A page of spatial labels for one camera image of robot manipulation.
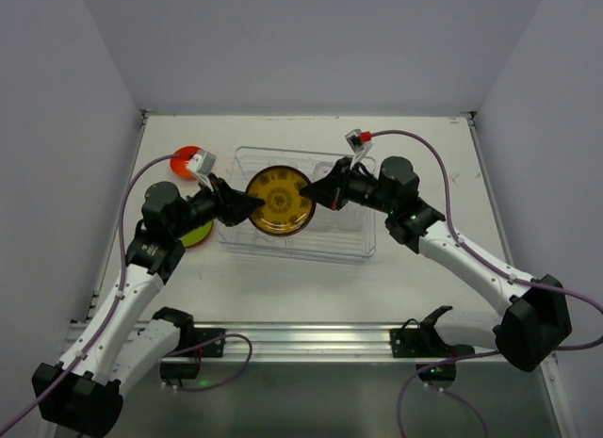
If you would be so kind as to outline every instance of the yellow plate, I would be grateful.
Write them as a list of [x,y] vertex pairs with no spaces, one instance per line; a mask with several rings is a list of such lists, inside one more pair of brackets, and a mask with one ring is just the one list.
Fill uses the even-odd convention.
[[307,176],[291,167],[273,166],[258,172],[245,191],[266,202],[250,217],[253,226],[265,234],[279,237],[293,235],[305,228],[317,206],[300,196],[300,189],[308,184]]
[[184,244],[185,248],[194,247],[195,245],[203,242],[209,233],[211,233],[212,228],[214,227],[214,222],[210,221],[205,226],[201,228],[197,228],[194,231],[191,231],[187,235],[184,235],[180,238],[180,241]]

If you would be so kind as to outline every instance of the clear plastic container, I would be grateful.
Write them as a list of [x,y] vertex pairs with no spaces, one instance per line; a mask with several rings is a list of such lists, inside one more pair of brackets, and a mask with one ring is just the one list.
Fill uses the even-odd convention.
[[[273,165],[296,168],[314,182],[330,172],[334,162],[343,156],[242,146],[235,152],[228,183],[245,191],[259,171]],[[363,163],[374,171],[374,159],[367,157]],[[336,212],[317,204],[310,223],[295,235],[265,235],[246,220],[232,228],[220,225],[218,236],[219,242],[233,252],[360,264],[375,253],[375,212],[354,203]]]

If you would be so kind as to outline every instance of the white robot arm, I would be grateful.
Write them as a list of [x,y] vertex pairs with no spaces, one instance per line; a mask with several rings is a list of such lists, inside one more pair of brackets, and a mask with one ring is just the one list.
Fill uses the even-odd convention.
[[[363,140],[363,135],[357,131],[347,136],[350,146],[358,148],[355,152],[362,151],[368,141]],[[457,314],[451,311],[452,307],[442,306],[416,329],[401,329],[394,341],[423,347],[432,356],[450,356],[435,350],[461,344],[497,349],[512,365],[532,371],[570,334],[563,295],[515,280],[555,287],[562,287],[561,284],[550,275],[536,280],[498,260],[464,235],[452,235],[444,215],[418,196],[419,178],[409,160],[386,158],[378,177],[363,169],[362,164],[352,162],[350,157],[338,160],[329,174],[304,187],[301,195],[333,210],[350,201],[384,212],[385,226],[400,245],[447,268],[493,308],[491,315]],[[478,262],[464,244],[491,267]],[[500,276],[496,270],[508,276]]]
[[[118,278],[80,338],[55,365],[39,365],[32,377],[42,418],[102,438],[117,422],[123,397],[153,365],[175,349],[197,344],[190,342],[192,316],[164,308],[130,345],[123,346],[184,255],[180,237],[212,219],[234,226],[264,205],[213,174],[204,176],[203,184],[187,199],[169,182],[149,187],[142,220],[127,249],[123,285]],[[60,384],[48,390],[59,377]]]

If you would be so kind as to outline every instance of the white wall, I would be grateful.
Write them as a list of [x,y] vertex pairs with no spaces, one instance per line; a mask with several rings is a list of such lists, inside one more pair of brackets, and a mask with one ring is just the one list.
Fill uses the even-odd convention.
[[[603,0],[543,0],[478,115],[516,263],[603,300]],[[603,319],[572,300],[574,335]],[[580,435],[603,435],[603,349],[559,355]]]
[[[99,274],[139,113],[82,0],[0,0],[0,424]],[[33,413],[11,437],[34,436]]]
[[86,0],[140,107],[476,110],[539,0]]

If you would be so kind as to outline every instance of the white tabletop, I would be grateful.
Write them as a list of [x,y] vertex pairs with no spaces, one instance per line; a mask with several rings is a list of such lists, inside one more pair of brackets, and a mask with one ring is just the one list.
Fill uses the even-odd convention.
[[[152,116],[142,139],[136,170],[152,158],[197,145],[218,157],[214,172],[228,179],[239,146],[263,146],[346,154],[351,129],[405,129],[430,141],[448,169],[454,223],[497,257],[503,250],[478,157],[463,118],[396,117],[195,117]],[[420,177],[420,196],[444,211],[442,175],[419,143],[391,136],[375,139],[370,156],[410,159]],[[183,195],[196,185],[179,180],[168,162],[150,169],[133,189],[126,209],[126,245],[140,218],[146,188],[169,180]],[[199,321],[398,322],[422,318],[440,305],[490,311],[471,288],[435,263],[398,245],[377,215],[377,250],[360,266],[232,254],[216,235],[188,251],[163,291],[141,319],[162,306],[187,311]],[[101,300],[119,270],[117,241],[111,251]]]

